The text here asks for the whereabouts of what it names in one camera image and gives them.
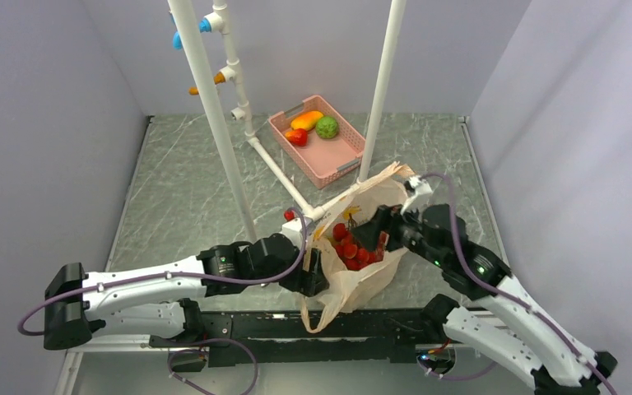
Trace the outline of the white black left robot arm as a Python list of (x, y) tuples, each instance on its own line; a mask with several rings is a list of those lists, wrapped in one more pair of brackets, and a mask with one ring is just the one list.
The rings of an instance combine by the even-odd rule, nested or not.
[(215, 327), (202, 317), (201, 299), (272, 282), (303, 296), (326, 290), (321, 253), (275, 233), (146, 269), (86, 272), (80, 263), (67, 264), (45, 290), (44, 349), (67, 350), (95, 337), (132, 334), (191, 346), (211, 337)]

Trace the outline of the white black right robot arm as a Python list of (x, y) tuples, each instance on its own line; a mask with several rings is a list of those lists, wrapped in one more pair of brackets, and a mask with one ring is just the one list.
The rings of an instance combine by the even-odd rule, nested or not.
[(472, 346), (520, 378), (535, 394), (598, 394), (617, 359), (569, 335), (526, 292), (509, 266), (467, 237), (465, 221), (448, 204), (423, 212), (402, 206), (377, 208), (351, 233), (365, 249), (405, 249), (441, 270), (458, 293), (499, 319), (499, 329), (452, 298), (437, 294), (420, 311), (421, 332), (432, 342), (445, 337)]

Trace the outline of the red fake strawberry bunch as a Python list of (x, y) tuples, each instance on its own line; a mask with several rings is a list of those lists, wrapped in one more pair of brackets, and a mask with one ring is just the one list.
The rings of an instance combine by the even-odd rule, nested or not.
[(388, 235), (381, 232), (376, 250), (369, 251), (355, 240), (345, 223), (338, 222), (333, 226), (328, 239), (346, 268), (350, 271), (359, 271), (383, 260)]

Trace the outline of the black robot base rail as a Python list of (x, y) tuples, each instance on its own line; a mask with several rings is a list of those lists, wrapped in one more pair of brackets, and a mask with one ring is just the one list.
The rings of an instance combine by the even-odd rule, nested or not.
[(441, 347), (446, 337), (425, 333), (419, 309), (365, 309), (339, 314), (324, 330), (309, 333), (299, 313), (205, 312), (208, 364), (300, 363), (387, 360), (412, 363), (424, 351)]

